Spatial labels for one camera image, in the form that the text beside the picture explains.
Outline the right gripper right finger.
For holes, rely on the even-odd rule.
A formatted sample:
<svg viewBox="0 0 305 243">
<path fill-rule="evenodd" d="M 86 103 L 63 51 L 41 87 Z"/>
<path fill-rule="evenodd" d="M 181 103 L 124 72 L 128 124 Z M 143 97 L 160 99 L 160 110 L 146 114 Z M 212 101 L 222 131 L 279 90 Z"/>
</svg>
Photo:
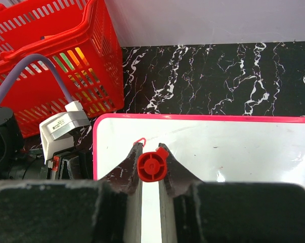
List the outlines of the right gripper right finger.
<svg viewBox="0 0 305 243">
<path fill-rule="evenodd" d="M 159 147 L 168 152 L 167 172 L 159 181 L 161 241 L 200 240 L 191 186 L 201 180 L 177 161 L 164 143 Z"/>
</svg>

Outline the pink framed whiteboard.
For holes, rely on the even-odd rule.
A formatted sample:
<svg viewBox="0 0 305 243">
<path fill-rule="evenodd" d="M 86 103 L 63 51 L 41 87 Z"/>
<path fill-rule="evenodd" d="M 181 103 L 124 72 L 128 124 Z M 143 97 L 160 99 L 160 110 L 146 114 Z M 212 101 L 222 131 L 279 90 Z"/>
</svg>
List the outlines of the pink framed whiteboard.
<svg viewBox="0 0 305 243">
<path fill-rule="evenodd" d="M 201 180 L 193 242 L 305 242 L 305 117 L 106 114 L 93 127 L 94 179 L 137 142 L 143 153 L 164 143 Z M 142 183 L 141 242 L 162 242 L 159 181 Z"/>
</svg>

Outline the red whiteboard marker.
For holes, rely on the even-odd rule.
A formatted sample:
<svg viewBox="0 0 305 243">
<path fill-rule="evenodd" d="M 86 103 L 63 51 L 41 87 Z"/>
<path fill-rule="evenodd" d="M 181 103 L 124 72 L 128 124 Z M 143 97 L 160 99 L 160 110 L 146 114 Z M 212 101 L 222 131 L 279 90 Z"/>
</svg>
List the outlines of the red whiteboard marker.
<svg viewBox="0 0 305 243">
<path fill-rule="evenodd" d="M 146 152 L 137 160 L 137 172 L 143 182 L 157 182 L 167 174 L 166 159 L 169 156 L 164 148 L 158 147 L 156 151 Z"/>
</svg>

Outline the red plastic shopping basket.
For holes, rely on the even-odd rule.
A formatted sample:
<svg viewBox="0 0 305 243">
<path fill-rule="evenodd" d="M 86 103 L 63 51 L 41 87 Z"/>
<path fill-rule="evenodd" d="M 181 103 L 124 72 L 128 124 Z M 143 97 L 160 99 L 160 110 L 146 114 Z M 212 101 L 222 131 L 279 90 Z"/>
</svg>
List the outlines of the red plastic shopping basket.
<svg viewBox="0 0 305 243">
<path fill-rule="evenodd" d="M 0 85 L 30 54 L 50 59 L 88 117 L 123 108 L 122 51 L 103 0 L 0 4 Z M 39 124 L 65 105 L 42 61 L 28 64 L 2 101 L 13 110 L 23 137 L 38 134 Z"/>
</svg>

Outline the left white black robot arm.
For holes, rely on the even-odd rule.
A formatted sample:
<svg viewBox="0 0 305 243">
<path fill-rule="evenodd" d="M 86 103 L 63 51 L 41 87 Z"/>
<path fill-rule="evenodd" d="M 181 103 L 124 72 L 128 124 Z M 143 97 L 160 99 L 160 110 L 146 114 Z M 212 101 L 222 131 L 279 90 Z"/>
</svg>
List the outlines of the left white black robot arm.
<svg viewBox="0 0 305 243">
<path fill-rule="evenodd" d="M 25 151 L 13 111 L 0 107 L 0 180 L 92 179 L 93 156 L 72 132 L 89 124 L 83 111 L 56 114 L 40 126 L 41 148 Z"/>
</svg>

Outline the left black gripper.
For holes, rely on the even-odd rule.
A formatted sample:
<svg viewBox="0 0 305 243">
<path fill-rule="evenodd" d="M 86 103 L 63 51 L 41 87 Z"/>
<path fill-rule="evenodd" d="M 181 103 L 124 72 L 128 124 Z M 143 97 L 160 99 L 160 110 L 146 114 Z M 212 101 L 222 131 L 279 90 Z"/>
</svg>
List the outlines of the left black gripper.
<svg viewBox="0 0 305 243">
<path fill-rule="evenodd" d="M 41 149 L 18 153 L 8 160 L 1 179 L 77 180 L 93 179 L 93 155 L 89 150 L 64 149 L 45 161 Z"/>
</svg>

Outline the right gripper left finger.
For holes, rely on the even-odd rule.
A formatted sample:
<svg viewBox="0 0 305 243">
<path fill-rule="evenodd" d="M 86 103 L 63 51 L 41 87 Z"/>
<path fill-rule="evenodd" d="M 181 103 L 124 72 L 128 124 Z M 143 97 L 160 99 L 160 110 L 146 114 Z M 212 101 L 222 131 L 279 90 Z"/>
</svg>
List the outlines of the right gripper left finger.
<svg viewBox="0 0 305 243">
<path fill-rule="evenodd" d="M 99 242 L 141 242 L 142 181 L 137 161 L 143 144 L 135 143 L 126 158 L 101 181 Z"/>
</svg>

